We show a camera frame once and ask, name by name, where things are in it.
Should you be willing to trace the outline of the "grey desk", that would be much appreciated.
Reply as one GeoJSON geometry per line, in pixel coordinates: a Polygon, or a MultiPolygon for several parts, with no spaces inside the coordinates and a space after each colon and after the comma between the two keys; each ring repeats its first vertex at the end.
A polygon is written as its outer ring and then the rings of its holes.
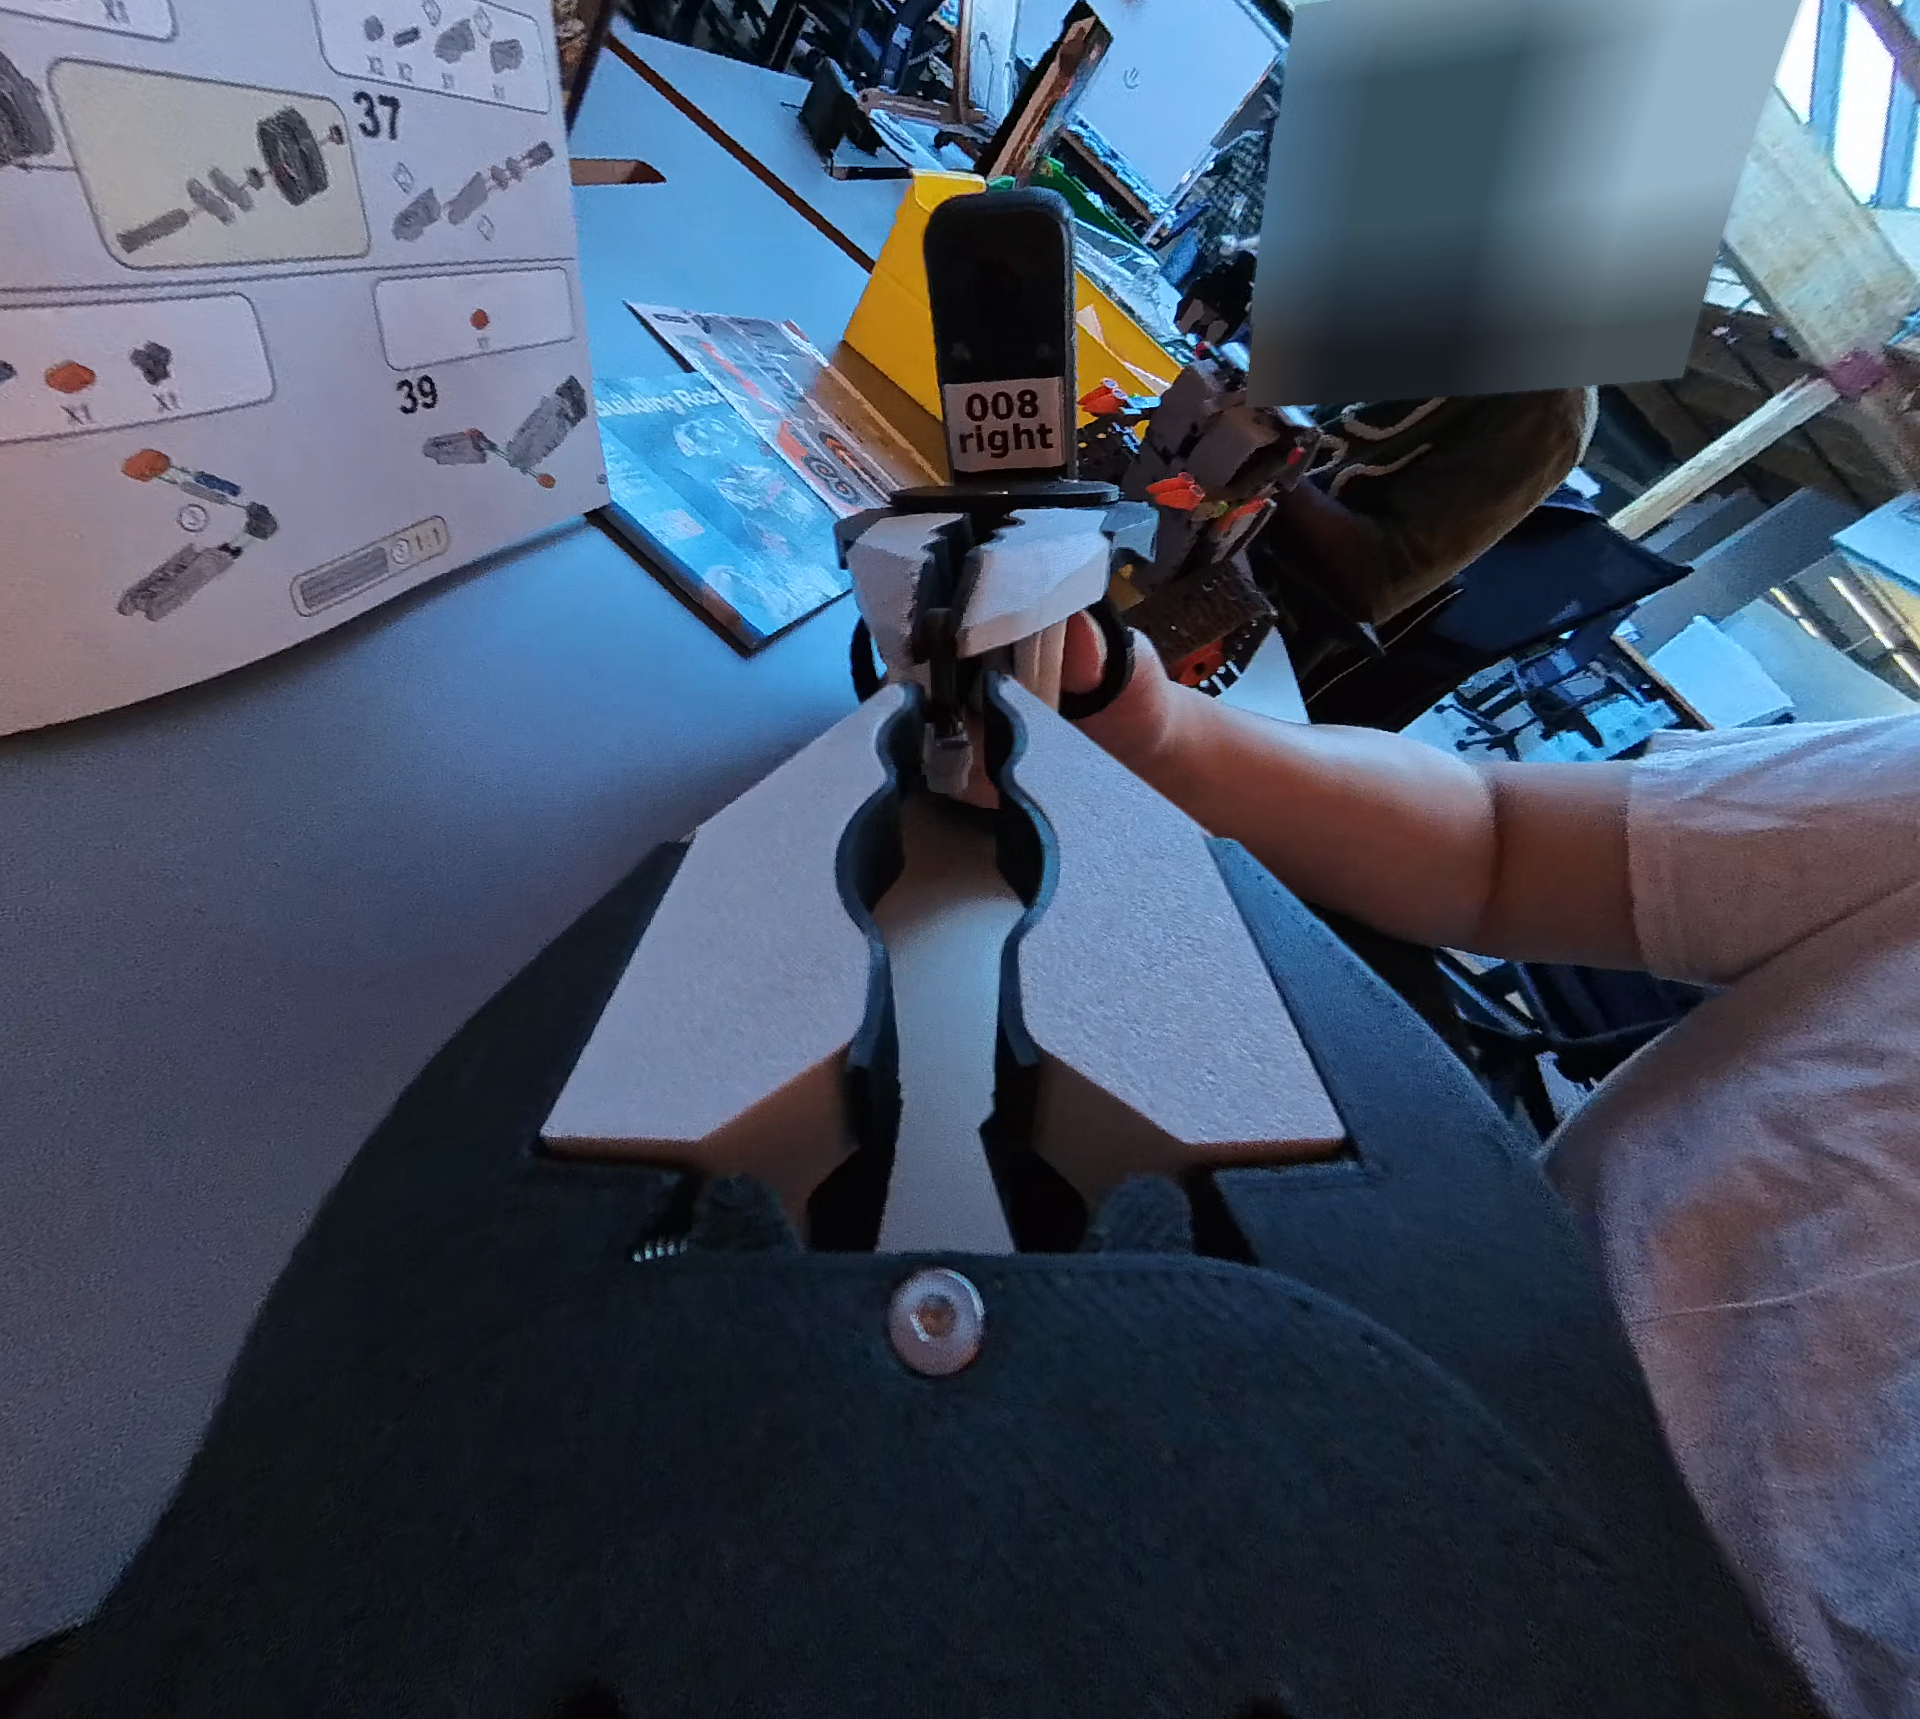
{"type": "MultiPolygon", "coordinates": [[[[869,1248],[541,1128],[692,832],[859,714],[565,517],[4,737],[4,1713],[1335,1713],[1417,1355],[1350,1157],[1081,1207],[995,1119],[995,817],[901,768],[869,1248]]],[[[1399,1001],[1209,832],[1279,1001],[1399,1001]]]]}

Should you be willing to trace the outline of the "yellow plastic bin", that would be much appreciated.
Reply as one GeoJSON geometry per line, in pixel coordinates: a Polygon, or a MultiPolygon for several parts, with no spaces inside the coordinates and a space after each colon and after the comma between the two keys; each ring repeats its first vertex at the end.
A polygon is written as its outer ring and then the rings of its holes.
{"type": "MultiPolygon", "coordinates": [[[[849,320],[849,345],[869,367],[881,367],[927,411],[940,411],[930,296],[927,296],[927,214],[962,191],[985,191],[985,181],[950,176],[950,168],[910,176],[890,244],[881,248],[873,280],[859,296],[859,312],[849,320]]],[[[1164,348],[1090,275],[1075,275],[1075,391],[1081,391],[1081,399],[1100,386],[1153,399],[1153,397],[1164,397],[1164,386],[1182,371],[1185,371],[1185,352],[1164,348]]]]}

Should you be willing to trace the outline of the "orange car booklet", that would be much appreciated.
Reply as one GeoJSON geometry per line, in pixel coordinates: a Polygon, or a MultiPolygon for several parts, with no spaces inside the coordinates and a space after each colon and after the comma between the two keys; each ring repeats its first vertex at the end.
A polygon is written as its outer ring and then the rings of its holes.
{"type": "Polygon", "coordinates": [[[692,367],[838,517],[886,507],[901,484],[930,482],[921,453],[798,320],[653,303],[631,303],[631,312],[692,367]]]}

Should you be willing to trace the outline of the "black tablet stand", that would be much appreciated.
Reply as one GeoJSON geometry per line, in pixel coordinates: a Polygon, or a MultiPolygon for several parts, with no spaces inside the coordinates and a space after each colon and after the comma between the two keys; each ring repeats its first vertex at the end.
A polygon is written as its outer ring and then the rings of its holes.
{"type": "Polygon", "coordinates": [[[814,65],[814,79],[798,105],[798,128],[833,181],[910,181],[914,176],[910,155],[892,148],[881,131],[881,122],[859,105],[859,90],[838,56],[814,65]]]}

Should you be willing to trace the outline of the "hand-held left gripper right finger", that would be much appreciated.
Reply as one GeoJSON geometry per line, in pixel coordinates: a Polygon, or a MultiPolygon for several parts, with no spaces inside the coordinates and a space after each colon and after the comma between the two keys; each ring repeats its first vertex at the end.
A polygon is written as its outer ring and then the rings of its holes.
{"type": "Polygon", "coordinates": [[[1090,1212],[1134,1174],[1342,1157],[1209,832],[1009,674],[985,995],[1000,1144],[1090,1212]]]}

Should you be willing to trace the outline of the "colourful standing box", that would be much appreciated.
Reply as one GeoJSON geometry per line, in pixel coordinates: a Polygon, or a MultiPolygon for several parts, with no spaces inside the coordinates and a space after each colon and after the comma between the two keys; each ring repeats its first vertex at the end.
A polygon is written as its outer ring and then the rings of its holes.
{"type": "Polygon", "coordinates": [[[1094,14],[1090,0],[1075,0],[1051,46],[1036,56],[1036,70],[1021,79],[1021,94],[1009,99],[1008,122],[995,128],[988,148],[975,159],[975,168],[995,181],[1028,184],[1069,117],[1081,108],[1090,79],[1100,74],[1109,52],[1109,25],[1094,14]]]}

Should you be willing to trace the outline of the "dark grey toy axle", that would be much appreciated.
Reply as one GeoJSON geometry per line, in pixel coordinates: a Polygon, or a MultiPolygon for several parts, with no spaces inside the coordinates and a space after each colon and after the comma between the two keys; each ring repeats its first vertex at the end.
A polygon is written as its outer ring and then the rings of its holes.
{"type": "Polygon", "coordinates": [[[975,737],[966,737],[966,662],[957,650],[957,610],[921,612],[921,662],[927,662],[927,742],[921,773],[930,792],[966,800],[975,784],[975,737]]]}

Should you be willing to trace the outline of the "tracked toy robot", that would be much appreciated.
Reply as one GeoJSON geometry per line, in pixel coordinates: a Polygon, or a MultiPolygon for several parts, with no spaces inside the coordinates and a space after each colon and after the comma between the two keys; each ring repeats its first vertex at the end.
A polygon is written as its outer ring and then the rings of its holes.
{"type": "Polygon", "coordinates": [[[1255,407],[1220,348],[1197,352],[1160,399],[1108,378],[1081,411],[1081,472],[1160,515],[1153,550],[1109,574],[1119,610],[1174,681],[1236,674],[1277,624],[1251,542],[1314,465],[1320,425],[1255,407]]]}

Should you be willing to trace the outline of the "person's right forearm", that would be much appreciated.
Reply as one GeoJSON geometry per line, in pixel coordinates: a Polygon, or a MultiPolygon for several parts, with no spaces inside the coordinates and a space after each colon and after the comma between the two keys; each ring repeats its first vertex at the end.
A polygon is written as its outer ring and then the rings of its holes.
{"type": "Polygon", "coordinates": [[[1494,760],[1393,730],[1277,726],[1197,699],[1164,792],[1297,901],[1424,944],[1643,968],[1634,768],[1494,760]]]}

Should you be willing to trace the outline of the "open white instruction booklet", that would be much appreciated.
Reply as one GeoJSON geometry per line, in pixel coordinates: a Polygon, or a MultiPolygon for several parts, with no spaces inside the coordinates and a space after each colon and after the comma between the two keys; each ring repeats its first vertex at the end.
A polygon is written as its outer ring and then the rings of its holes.
{"type": "Polygon", "coordinates": [[[552,0],[4,0],[4,737],[610,495],[552,0]]]}

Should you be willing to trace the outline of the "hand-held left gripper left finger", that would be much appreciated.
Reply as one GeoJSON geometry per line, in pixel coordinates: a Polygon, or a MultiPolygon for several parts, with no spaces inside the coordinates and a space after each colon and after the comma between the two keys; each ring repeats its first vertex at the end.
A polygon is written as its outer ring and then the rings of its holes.
{"type": "Polygon", "coordinates": [[[890,681],[681,844],[541,1144],[761,1179],[814,1248],[869,1248],[901,1128],[890,952],[901,768],[890,681]]]}

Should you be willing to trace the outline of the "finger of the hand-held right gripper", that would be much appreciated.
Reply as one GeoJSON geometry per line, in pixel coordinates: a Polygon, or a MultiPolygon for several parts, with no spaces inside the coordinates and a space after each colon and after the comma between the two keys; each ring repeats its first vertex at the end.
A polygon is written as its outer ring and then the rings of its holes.
{"type": "Polygon", "coordinates": [[[966,550],[957,653],[1021,647],[1108,597],[1109,535],[1100,507],[1021,507],[966,550]]]}
{"type": "Polygon", "coordinates": [[[859,612],[886,670],[914,670],[914,631],[950,593],[950,527],[962,515],[881,515],[849,535],[859,612]]]}

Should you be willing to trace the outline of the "person's right hand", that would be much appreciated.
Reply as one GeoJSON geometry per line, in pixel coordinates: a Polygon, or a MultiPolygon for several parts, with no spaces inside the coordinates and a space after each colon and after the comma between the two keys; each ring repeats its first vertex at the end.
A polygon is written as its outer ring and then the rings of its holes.
{"type": "MultiPolygon", "coordinates": [[[[1126,638],[1139,650],[1134,674],[1122,681],[1119,703],[1108,703],[1085,737],[1182,806],[1193,817],[1217,832],[1210,773],[1217,773],[1217,737],[1220,709],[1164,674],[1164,662],[1143,634],[1126,638]]],[[[1058,631],[1036,638],[1036,650],[1058,670],[1058,690],[1090,690],[1108,674],[1108,638],[1090,612],[1069,612],[1058,631]]]]}

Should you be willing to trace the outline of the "blue toy car booklet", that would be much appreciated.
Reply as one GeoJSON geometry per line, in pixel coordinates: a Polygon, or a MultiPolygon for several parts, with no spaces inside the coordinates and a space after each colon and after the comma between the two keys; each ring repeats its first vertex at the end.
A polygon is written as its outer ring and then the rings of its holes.
{"type": "Polygon", "coordinates": [[[597,378],[592,411],[610,527],[738,650],[761,650],[854,593],[833,507],[703,373],[597,378]]]}

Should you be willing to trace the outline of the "white whiteboard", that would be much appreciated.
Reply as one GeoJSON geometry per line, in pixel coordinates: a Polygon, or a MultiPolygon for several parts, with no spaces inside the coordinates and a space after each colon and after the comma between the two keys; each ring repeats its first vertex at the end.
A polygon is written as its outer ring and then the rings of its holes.
{"type": "MultiPolygon", "coordinates": [[[[1021,0],[1018,56],[1036,65],[1075,0],[1021,0]]],[[[1109,31],[1081,122],[1160,193],[1209,168],[1217,131],[1279,65],[1279,31],[1251,0],[1090,0],[1109,31]]]]}

